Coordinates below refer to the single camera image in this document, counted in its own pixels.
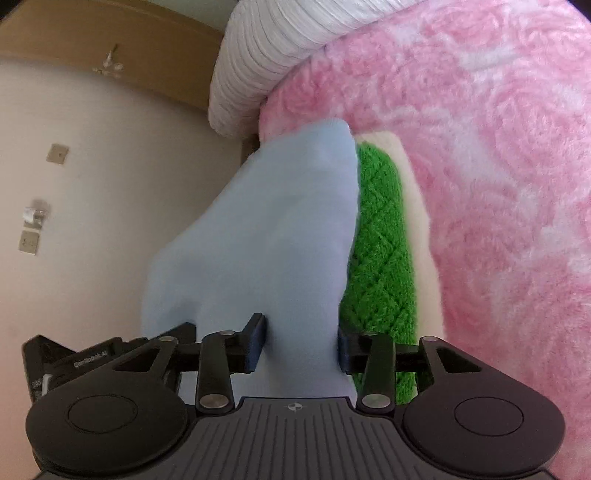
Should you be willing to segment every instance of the green knitted cloth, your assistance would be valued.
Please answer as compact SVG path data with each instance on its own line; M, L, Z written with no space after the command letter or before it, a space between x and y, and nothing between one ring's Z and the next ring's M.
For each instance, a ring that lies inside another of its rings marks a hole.
M363 330L416 344L417 301L398 169L369 143L357 146L359 220L340 317ZM361 378L356 376L356 384ZM397 403L412 397L414 377L397 374Z

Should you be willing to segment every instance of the pink fluffy blanket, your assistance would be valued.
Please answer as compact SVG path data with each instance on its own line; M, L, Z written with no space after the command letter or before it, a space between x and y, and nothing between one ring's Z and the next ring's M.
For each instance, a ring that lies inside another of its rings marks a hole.
M447 339L551 398L591 478L591 25L565 0L427 0L332 42L261 110L402 140Z

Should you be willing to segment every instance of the white ribbed pillow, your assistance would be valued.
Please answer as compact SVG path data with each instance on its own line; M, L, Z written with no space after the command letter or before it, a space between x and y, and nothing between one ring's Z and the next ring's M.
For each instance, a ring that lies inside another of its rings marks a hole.
M226 27L209 97L220 135L258 130L261 103L283 77L327 43L420 0L241 0Z

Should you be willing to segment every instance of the wall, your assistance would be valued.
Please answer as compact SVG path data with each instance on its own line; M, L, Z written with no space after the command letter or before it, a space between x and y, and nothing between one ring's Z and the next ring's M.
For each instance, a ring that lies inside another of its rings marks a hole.
M149 0L154 4L166 7L186 17L199 20L221 32L226 29L226 23L237 0Z
M45 161L52 143L71 150ZM0 479L36 467L21 344L82 349L139 333L152 256L207 208L239 165L205 114L93 74L0 60ZM36 257L22 210L48 202Z

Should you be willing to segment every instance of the light switch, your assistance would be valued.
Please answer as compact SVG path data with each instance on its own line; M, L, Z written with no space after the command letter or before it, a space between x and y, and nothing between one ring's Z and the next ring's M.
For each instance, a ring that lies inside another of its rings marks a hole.
M37 232L28 232L24 230L21 234L21 242L18 244L18 249L26 254L37 254L37 247L39 246L39 234Z
M69 151L70 147L54 143L47 154L47 161L63 165L66 161L66 156L68 155Z

